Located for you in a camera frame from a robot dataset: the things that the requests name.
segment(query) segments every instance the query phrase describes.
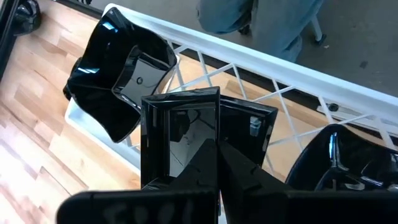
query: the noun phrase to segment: gray carpet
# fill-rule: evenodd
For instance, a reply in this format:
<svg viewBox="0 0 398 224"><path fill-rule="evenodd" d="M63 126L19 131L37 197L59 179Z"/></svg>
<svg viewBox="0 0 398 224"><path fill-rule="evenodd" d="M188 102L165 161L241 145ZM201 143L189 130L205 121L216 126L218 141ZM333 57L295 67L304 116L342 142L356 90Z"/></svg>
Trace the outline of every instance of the gray carpet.
<svg viewBox="0 0 398 224"><path fill-rule="evenodd" d="M196 19L197 1L112 0L115 4L202 31ZM104 9L108 2L93 0L91 5ZM328 37L323 46L317 47L312 43L310 29L304 30L304 48L298 64L398 96L398 1L325 0L318 19ZM251 38L238 32L219 37L251 47Z"/></svg>

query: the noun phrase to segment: hardwood floor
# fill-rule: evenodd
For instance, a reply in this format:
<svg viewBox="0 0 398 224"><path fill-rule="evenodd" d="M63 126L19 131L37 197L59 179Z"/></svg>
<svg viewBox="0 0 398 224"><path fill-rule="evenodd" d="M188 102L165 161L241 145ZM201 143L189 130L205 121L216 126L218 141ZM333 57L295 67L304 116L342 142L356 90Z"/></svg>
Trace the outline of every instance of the hardwood floor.
<svg viewBox="0 0 398 224"><path fill-rule="evenodd" d="M138 189L139 177L119 160L65 123L62 88L83 55L96 19L49 0L39 0L43 23L18 37L0 84L0 223L53 223L60 203L82 190ZM201 65L181 56L183 79L202 76ZM235 77L211 77L224 95L243 98ZM178 86L177 79L172 88ZM203 81L191 88L207 86ZM243 82L250 100L269 94ZM284 99L298 133L327 125L324 115ZM278 97L260 101L278 107L271 141L292 135ZM352 129L383 144L378 138ZM139 129L132 135L139 143ZM314 135L300 138L306 146ZM267 150L274 175L285 180L300 150L294 141ZM263 168L269 170L264 162Z"/></svg>

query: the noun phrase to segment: gray pants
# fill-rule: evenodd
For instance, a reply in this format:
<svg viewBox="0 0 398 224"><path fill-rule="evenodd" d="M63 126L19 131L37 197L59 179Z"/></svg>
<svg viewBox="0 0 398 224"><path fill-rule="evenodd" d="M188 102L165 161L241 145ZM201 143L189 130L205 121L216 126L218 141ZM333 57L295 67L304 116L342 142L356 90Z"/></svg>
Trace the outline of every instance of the gray pants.
<svg viewBox="0 0 398 224"><path fill-rule="evenodd" d="M198 20L205 31L226 34L251 24L253 48L295 62L301 31L323 0L200 0Z"/></svg>

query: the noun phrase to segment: black panel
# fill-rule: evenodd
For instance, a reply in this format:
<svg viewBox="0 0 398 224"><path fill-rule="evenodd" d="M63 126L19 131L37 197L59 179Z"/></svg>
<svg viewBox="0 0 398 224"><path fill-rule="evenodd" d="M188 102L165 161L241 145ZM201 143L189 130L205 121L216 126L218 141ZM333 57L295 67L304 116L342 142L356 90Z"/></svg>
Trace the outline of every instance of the black panel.
<svg viewBox="0 0 398 224"><path fill-rule="evenodd" d="M262 166L278 109L221 96L220 138Z"/></svg>
<svg viewBox="0 0 398 224"><path fill-rule="evenodd" d="M18 5L12 26L15 36L30 34L42 23L42 15L36 0L23 0Z"/></svg>
<svg viewBox="0 0 398 224"><path fill-rule="evenodd" d="M177 177L206 139L218 142L220 89L145 96L141 114L141 187Z"/></svg>
<svg viewBox="0 0 398 224"><path fill-rule="evenodd" d="M57 223L218 223L219 189L229 224L392 223L398 212L398 194L294 190L227 142L207 139L168 186L80 193L62 203Z"/></svg>

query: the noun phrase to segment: metal chair leg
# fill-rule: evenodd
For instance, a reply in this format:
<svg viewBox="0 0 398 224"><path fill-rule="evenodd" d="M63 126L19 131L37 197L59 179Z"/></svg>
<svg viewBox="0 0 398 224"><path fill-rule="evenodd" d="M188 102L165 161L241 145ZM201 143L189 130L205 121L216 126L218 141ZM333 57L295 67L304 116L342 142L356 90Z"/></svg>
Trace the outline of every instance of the metal chair leg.
<svg viewBox="0 0 398 224"><path fill-rule="evenodd" d="M317 45L322 45L323 41L325 41L326 39L326 34L322 33L317 16L313 17L313 19L311 20L311 24L313 27L313 32L315 34L315 43Z"/></svg>

